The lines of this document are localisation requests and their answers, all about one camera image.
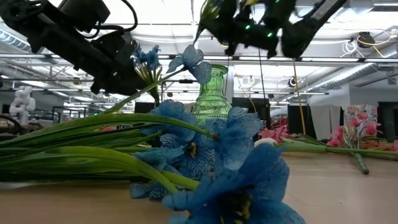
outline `table surface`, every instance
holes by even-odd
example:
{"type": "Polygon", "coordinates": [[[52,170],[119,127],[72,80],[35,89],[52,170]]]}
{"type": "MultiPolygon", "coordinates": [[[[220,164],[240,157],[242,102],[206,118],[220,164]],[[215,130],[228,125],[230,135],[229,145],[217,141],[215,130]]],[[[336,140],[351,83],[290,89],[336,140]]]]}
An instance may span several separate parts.
{"type": "MultiPolygon", "coordinates": [[[[397,223],[398,163],[332,154],[285,154],[290,179],[284,202],[308,224],[397,223]]],[[[127,183],[0,184],[4,224],[167,223],[172,213],[159,202],[129,198],[127,183]]]]}

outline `blue flower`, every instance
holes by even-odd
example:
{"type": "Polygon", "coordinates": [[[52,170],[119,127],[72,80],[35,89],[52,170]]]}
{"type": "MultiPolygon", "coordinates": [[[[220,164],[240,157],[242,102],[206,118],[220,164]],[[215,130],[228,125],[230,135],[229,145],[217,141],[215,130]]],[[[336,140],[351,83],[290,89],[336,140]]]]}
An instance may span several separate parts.
{"type": "MultiPolygon", "coordinates": [[[[174,174],[181,175],[181,173],[169,164],[173,160],[183,154],[183,147],[176,149],[150,149],[147,152],[137,152],[133,156],[146,162],[157,170],[166,170],[174,174]]],[[[156,181],[150,181],[147,184],[131,184],[130,196],[132,198],[147,198],[162,199],[168,195],[169,191],[166,190],[161,184],[156,181]]]]}
{"type": "MultiPolygon", "coordinates": [[[[196,124],[197,119],[191,113],[185,112],[185,107],[181,102],[174,102],[173,100],[163,101],[159,107],[153,109],[150,114],[157,114],[162,116],[168,116],[171,118],[179,119],[190,124],[196,124]]],[[[150,135],[154,134],[160,130],[165,131],[169,134],[175,134],[185,141],[191,141],[195,135],[195,131],[189,130],[187,128],[181,128],[173,125],[158,125],[153,128],[147,128],[141,131],[142,134],[150,135]]]]}
{"type": "Polygon", "coordinates": [[[200,133],[196,133],[191,141],[180,139],[174,134],[165,134],[160,137],[162,146],[165,148],[183,147],[184,153],[176,157],[174,163],[182,175],[192,179],[202,177],[203,174],[211,170],[215,163],[214,150],[205,147],[202,144],[204,140],[204,135],[200,133]]]}
{"type": "Polygon", "coordinates": [[[211,80],[211,64],[203,61],[203,52],[195,49],[191,44],[185,50],[181,56],[175,57],[169,63],[169,69],[167,73],[174,72],[177,67],[183,65],[184,69],[187,69],[200,84],[206,84],[211,80]]]}
{"type": "Polygon", "coordinates": [[[146,54],[138,47],[134,52],[134,55],[137,57],[136,63],[146,63],[151,70],[156,70],[156,68],[160,66],[159,56],[157,55],[158,51],[160,51],[159,45],[155,45],[155,47],[146,54]]]}
{"type": "Polygon", "coordinates": [[[254,147],[253,136],[261,130],[262,124],[257,113],[247,114],[239,107],[233,107],[228,112],[228,119],[208,120],[206,128],[213,134],[218,134],[219,141],[206,138],[202,144],[215,149],[215,170],[223,167],[236,170],[241,167],[246,157],[254,147]]]}
{"type": "Polygon", "coordinates": [[[166,196],[162,201],[166,207],[190,212],[184,222],[177,216],[169,223],[305,223],[282,203],[289,168],[281,153],[270,144],[260,144],[239,170],[224,169],[204,176],[196,191],[166,196]]]}

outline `green glass vase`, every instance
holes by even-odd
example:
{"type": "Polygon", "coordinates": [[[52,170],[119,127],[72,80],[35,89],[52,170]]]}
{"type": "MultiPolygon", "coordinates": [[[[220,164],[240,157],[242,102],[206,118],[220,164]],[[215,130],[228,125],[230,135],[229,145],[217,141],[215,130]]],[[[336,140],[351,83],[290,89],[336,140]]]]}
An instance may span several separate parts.
{"type": "Polygon", "coordinates": [[[198,124],[204,124],[207,119],[226,119],[228,111],[232,108],[224,95],[223,75],[228,72],[228,69],[222,65],[211,66],[211,80],[200,85],[199,97],[191,108],[198,124]]]}

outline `wooden table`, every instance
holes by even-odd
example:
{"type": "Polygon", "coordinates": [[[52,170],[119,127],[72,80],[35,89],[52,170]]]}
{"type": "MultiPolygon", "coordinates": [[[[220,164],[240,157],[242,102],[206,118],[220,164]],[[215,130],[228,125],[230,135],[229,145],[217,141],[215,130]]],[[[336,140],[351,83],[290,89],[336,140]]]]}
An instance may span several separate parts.
{"type": "MultiPolygon", "coordinates": [[[[393,224],[397,221],[398,163],[366,159],[362,175],[352,157],[285,154],[290,179],[285,203],[308,224],[393,224]]],[[[167,223],[159,202],[129,198],[129,185],[0,185],[3,224],[167,223]]]]}

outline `ceiling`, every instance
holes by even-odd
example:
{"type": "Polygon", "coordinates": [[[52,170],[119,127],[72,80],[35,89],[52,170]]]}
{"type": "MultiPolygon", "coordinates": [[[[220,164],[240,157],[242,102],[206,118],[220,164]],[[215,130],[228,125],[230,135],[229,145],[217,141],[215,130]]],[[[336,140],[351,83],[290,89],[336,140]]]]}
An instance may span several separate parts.
{"type": "MultiPolygon", "coordinates": [[[[58,5],[62,0],[50,0],[54,5],[58,5]]],[[[103,0],[111,15],[106,21],[107,24],[118,24],[124,27],[131,26],[134,21],[131,11],[123,4],[122,1],[103,0]]],[[[205,0],[129,0],[138,16],[138,27],[132,31],[132,36],[140,42],[143,51],[149,51],[154,45],[160,46],[160,53],[162,55],[176,55],[183,52],[186,46],[192,43],[193,37],[196,34],[197,24],[200,18],[200,9],[205,0]]],[[[311,5],[317,1],[298,1],[297,9],[299,15],[306,14],[311,10],[311,5]]],[[[314,40],[309,45],[308,49],[304,52],[303,57],[366,57],[374,55],[375,49],[361,49],[356,45],[348,43],[351,37],[356,38],[358,32],[370,32],[375,38],[376,43],[384,42],[389,39],[388,43],[378,46],[379,50],[388,47],[397,42],[396,32],[393,31],[398,21],[398,13],[394,11],[386,12],[380,4],[389,3],[389,1],[375,1],[375,7],[347,7],[339,10],[329,21],[326,23],[316,34],[314,40]]],[[[254,18],[260,18],[264,13],[264,7],[258,6],[254,8],[254,18]]],[[[300,20],[297,16],[291,16],[290,21],[295,22],[300,20]]],[[[22,43],[26,43],[26,38],[17,32],[10,30],[4,24],[0,24],[0,30],[12,35],[22,43]]],[[[1,38],[0,35],[0,53],[27,53],[23,49],[18,49],[12,46],[7,40],[1,38]]],[[[221,46],[216,40],[211,38],[211,34],[204,31],[196,46],[201,49],[205,55],[223,55],[224,47],[221,46]]],[[[261,57],[265,57],[266,51],[260,52],[261,57]]],[[[242,45],[238,47],[236,55],[258,57],[259,51],[256,48],[244,48],[242,45]]],[[[0,63],[0,68],[10,66],[9,61],[0,63]]],[[[83,79],[92,79],[84,71],[74,71],[71,66],[41,66],[39,60],[26,60],[22,58],[12,59],[12,62],[29,67],[37,71],[26,72],[24,75],[29,78],[52,77],[57,79],[72,79],[79,77],[83,79]]],[[[167,70],[170,60],[161,60],[163,71],[167,70]]],[[[292,62],[288,63],[267,63],[266,65],[259,66],[258,62],[251,64],[247,63],[233,63],[224,61],[220,62],[224,65],[229,65],[231,72],[230,77],[233,78],[233,89],[236,94],[240,91],[262,91],[261,80],[264,81],[264,88],[266,91],[291,91],[287,86],[288,80],[294,75],[292,62]]],[[[352,67],[354,65],[342,66],[329,66],[322,63],[306,63],[297,65],[297,77],[302,86],[310,85],[315,81],[327,76],[331,72],[341,67],[352,67]]],[[[8,73],[7,76],[11,78],[17,77],[16,73],[8,73]]],[[[193,79],[188,73],[180,73],[172,78],[173,80],[193,79]]],[[[24,83],[24,85],[33,85],[41,87],[41,85],[49,85],[58,88],[68,89],[89,89],[90,82],[82,82],[75,85],[71,82],[57,82],[57,83],[24,83]]],[[[168,83],[167,91],[174,93],[172,99],[191,102],[198,96],[199,84],[194,82],[192,84],[181,84],[178,82],[168,83]]],[[[66,96],[58,95],[59,98],[68,99],[70,96],[75,96],[74,101],[87,102],[87,98],[92,101],[106,102],[110,99],[102,96],[101,94],[95,96],[89,91],[83,93],[76,93],[73,91],[58,91],[66,96]],[[85,97],[85,100],[80,100],[78,97],[85,97]]],[[[262,97],[261,95],[252,95],[251,97],[262,97]]],[[[122,96],[111,97],[114,102],[123,99],[122,96]]],[[[139,101],[153,101],[149,95],[142,95],[139,101]]]]}

